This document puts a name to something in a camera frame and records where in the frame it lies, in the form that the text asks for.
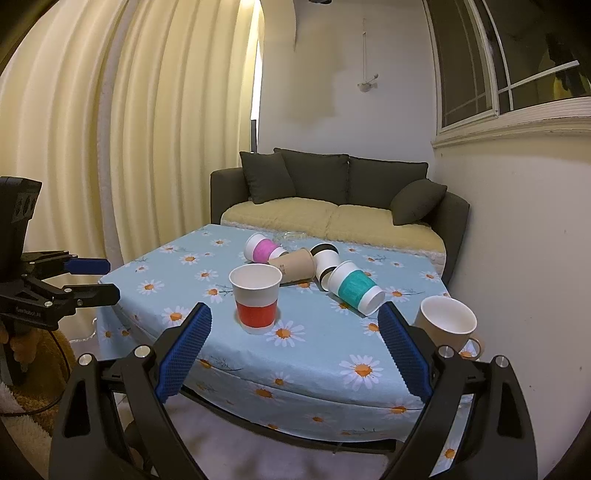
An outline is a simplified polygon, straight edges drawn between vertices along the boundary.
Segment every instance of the dark gray pillow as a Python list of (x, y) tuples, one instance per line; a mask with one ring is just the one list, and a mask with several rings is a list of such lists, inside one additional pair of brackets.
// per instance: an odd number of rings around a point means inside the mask
[(428, 166), (425, 162), (349, 157), (348, 203), (387, 210), (406, 185), (427, 177)]
[(348, 155), (319, 155), (275, 148), (295, 185), (295, 193), (305, 199), (347, 203)]
[(296, 196), (296, 188), (280, 153), (240, 152), (242, 171), (256, 204)]
[(393, 224), (406, 225), (418, 222), (441, 202), (446, 192), (446, 185), (427, 179), (406, 185), (390, 204)]

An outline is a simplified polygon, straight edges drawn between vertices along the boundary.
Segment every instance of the mug handle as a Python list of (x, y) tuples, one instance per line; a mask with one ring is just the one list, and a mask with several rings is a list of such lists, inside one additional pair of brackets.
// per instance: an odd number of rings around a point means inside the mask
[(482, 356), (482, 354), (484, 353), (485, 344), (482, 341), (482, 339), (477, 337), (474, 333), (472, 333), (468, 337), (468, 340), (472, 340), (472, 342), (474, 342), (478, 345), (478, 353), (476, 354), (476, 356), (463, 356), (462, 355), (462, 357), (464, 357), (467, 360), (472, 360), (472, 361), (478, 360)]

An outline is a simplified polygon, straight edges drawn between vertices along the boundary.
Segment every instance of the blue tablecloth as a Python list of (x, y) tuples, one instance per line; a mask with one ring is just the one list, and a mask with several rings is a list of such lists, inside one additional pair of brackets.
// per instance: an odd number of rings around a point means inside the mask
[[(404, 440), (423, 407), (411, 395), (378, 331), (314, 282), (280, 288), (273, 331), (249, 335), (238, 323), (230, 271), (245, 263), (252, 230), (207, 225), (102, 278), (121, 290), (114, 307), (99, 309), (104, 358), (128, 354), (178, 325), (198, 301), (213, 313), (212, 332), (186, 384), (213, 404), (271, 429), (337, 442)], [(311, 248), (304, 238), (291, 248)], [(448, 295), (429, 260), (333, 242), (387, 292), (412, 323), (422, 299)], [(451, 462), (469, 400), (437, 469)]]

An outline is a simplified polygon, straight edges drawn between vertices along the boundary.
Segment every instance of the red paper cup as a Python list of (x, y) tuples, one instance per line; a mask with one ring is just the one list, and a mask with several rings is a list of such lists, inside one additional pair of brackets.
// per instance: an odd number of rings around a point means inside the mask
[(230, 272), (238, 319), (248, 333), (260, 335), (273, 328), (282, 277), (277, 267), (257, 263)]

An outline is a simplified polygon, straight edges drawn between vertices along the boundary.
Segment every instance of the white wall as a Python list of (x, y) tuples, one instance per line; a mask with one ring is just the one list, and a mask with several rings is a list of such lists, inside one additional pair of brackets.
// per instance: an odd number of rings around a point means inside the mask
[(436, 150), (435, 180), (472, 205), (452, 295), (524, 389), (543, 478), (591, 407), (591, 140), (528, 137)]
[[(295, 0), (297, 41), (265, 41), (259, 151), (432, 161), (434, 70), (421, 0)], [(366, 17), (368, 75), (361, 93)]]

